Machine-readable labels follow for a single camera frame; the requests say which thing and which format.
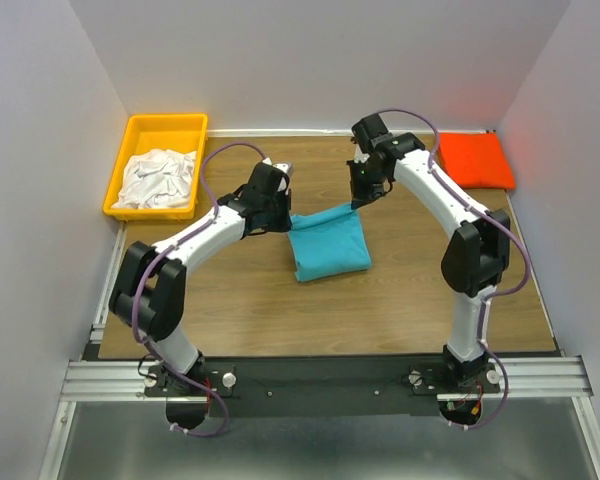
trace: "teal cloth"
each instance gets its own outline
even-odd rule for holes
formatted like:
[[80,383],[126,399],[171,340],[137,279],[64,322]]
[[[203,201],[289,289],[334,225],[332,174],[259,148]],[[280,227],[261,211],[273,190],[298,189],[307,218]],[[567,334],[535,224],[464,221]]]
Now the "teal cloth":
[[350,204],[309,216],[293,215],[291,223],[288,235],[299,282],[371,267],[360,216]]

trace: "white towel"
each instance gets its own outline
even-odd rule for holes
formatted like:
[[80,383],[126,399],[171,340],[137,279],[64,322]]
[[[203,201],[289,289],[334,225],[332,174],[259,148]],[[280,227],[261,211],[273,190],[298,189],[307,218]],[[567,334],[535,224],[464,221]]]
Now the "white towel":
[[196,152],[154,148],[134,155],[124,169],[113,208],[181,208],[189,205]]

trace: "wooden tabletop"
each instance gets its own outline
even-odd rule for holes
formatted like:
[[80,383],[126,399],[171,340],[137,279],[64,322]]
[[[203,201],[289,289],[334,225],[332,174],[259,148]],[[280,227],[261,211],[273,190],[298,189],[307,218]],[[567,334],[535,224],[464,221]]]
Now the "wooden tabletop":
[[[207,152],[235,139],[211,138]],[[431,138],[423,136],[425,143]],[[252,138],[274,162],[292,162],[292,213],[311,214],[350,201],[346,137]],[[212,160],[207,180],[217,196],[245,183],[258,156],[244,147]],[[472,190],[491,209],[509,210],[502,190]],[[198,196],[196,219],[211,207]],[[207,356],[319,355],[440,352],[449,338],[451,290],[440,273],[447,238],[436,219],[407,189],[360,210],[373,266],[300,284],[285,234],[270,233],[233,244],[189,277],[182,324]],[[190,222],[135,222],[126,245],[152,244]],[[512,246],[511,265],[499,288],[522,276]],[[489,343],[496,351],[554,350],[533,282],[516,295],[494,300]],[[131,330],[109,315],[100,358],[139,358]]]

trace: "orange folded towel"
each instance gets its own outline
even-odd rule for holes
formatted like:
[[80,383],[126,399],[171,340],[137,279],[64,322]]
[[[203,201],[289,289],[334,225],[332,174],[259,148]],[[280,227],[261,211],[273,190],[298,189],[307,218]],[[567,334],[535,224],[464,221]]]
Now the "orange folded towel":
[[463,188],[516,187],[495,133],[441,133],[440,160],[445,172]]

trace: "yellow bin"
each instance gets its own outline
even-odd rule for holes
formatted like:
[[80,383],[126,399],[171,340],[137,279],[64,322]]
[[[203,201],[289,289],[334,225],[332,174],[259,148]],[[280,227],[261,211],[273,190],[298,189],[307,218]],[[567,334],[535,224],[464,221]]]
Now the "yellow bin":
[[[200,180],[200,167],[207,139],[207,116],[203,113],[132,115],[122,138],[118,159],[104,198],[102,211],[118,220],[187,220],[193,218]],[[191,201],[183,208],[132,209],[111,208],[118,201],[124,167],[132,155],[142,155],[153,148],[180,153],[196,151],[191,184]]]

